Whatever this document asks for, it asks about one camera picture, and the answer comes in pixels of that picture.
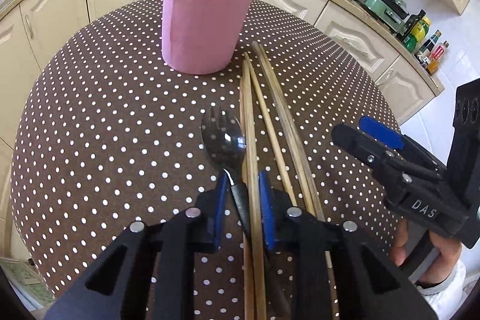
cabinet handle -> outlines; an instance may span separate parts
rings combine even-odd
[[[387,74],[386,74],[385,79],[383,80],[383,82],[380,82],[380,83],[377,83],[377,84],[376,84],[377,87],[380,87],[380,86],[382,86],[383,84],[385,84],[392,74],[393,74],[393,69],[391,69],[390,71],[387,72]]]
[[[33,40],[33,29],[32,29],[32,25],[30,24],[30,18],[28,18],[28,16],[25,16],[25,23],[27,24],[27,29],[28,29],[28,32],[30,33],[30,38]]]
[[[342,41],[343,41],[345,44],[348,44],[348,45],[350,45],[351,47],[354,47],[348,38],[344,37],[344,38],[342,38]],[[361,53],[362,53],[365,57],[368,57],[368,53],[366,53],[366,52],[361,52]]]

human hand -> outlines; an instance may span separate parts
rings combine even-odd
[[[390,259],[397,266],[401,266],[407,258],[404,246],[408,239],[407,220],[402,219],[397,225],[397,235],[390,250]],[[438,248],[440,256],[418,281],[428,285],[436,285],[443,282],[452,272],[460,258],[462,244],[456,239],[445,239],[432,231],[430,231],[430,241]]]

round table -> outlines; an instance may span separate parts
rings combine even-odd
[[[130,222],[164,222],[214,187],[217,170],[203,150],[200,122],[210,106],[239,116],[244,51],[253,59],[303,207],[252,40],[265,46],[291,106],[327,220],[354,220],[387,250],[398,219],[383,205],[383,188],[330,137],[335,124],[357,125],[364,115],[398,130],[354,58],[308,23],[253,0],[230,65],[214,75],[181,74],[162,60],[161,19],[162,0],[142,0],[94,21],[55,55],[27,100],[13,155],[12,205],[51,292],[65,292]],[[254,114],[259,169],[282,188],[257,105]],[[199,318],[243,319],[242,247],[229,199],[220,251],[195,260]],[[288,254],[275,260],[288,294],[291,263]]]

pink cup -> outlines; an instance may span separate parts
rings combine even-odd
[[[163,0],[162,54],[173,69],[204,75],[225,68],[251,0]]]

wooden chopstick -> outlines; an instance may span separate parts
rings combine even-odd
[[[248,53],[244,53],[243,56],[245,60],[248,61],[249,70],[250,70],[250,78],[253,82],[253,88],[255,89],[255,93],[257,95],[258,103],[260,104],[260,109],[262,111],[263,121],[265,122],[265,126],[267,128],[268,137],[270,138],[270,143],[272,144],[273,153],[275,156],[275,160],[277,161],[278,171],[280,172],[280,178],[282,180],[283,189],[287,192],[290,197],[290,201],[293,206],[297,206],[297,200],[295,199],[295,193],[293,192],[293,186],[290,182],[289,173],[287,171],[287,166],[285,164],[285,160],[283,159],[282,149],[280,148],[280,144],[278,142],[277,133],[275,133],[275,129],[273,127],[272,119],[270,118],[270,113],[268,112],[267,105],[265,99],[263,98],[262,89],[260,87],[260,83],[258,83],[257,75],[255,74],[255,70],[251,65],[250,58]]]
[[[251,80],[248,63],[243,62],[243,119],[245,122],[245,141],[247,145],[247,187],[250,201],[250,232],[253,259],[253,281],[255,286],[256,320],[266,320],[265,268],[263,266],[263,230],[260,209],[260,189],[258,183],[257,147],[255,143],[255,124]]]
[[[245,106],[243,99],[244,89],[243,77],[240,79],[240,125],[242,129],[245,129]],[[244,183],[248,181],[247,175],[247,162],[244,160],[241,169],[241,177]],[[254,266],[251,258],[251,246],[243,235],[243,295],[244,295],[244,310],[245,320],[255,320],[255,288],[254,288]]]
[[[305,207],[307,211],[316,216],[317,219],[325,221],[325,215],[317,194],[315,182],[311,175],[311,169],[303,148],[303,143],[295,127],[293,117],[283,95],[280,83],[270,65],[266,52],[256,41],[253,42],[253,49],[260,61],[268,86],[272,92],[278,117],[280,118],[280,123],[282,124],[287,144],[289,145],[295,170],[297,171]]]

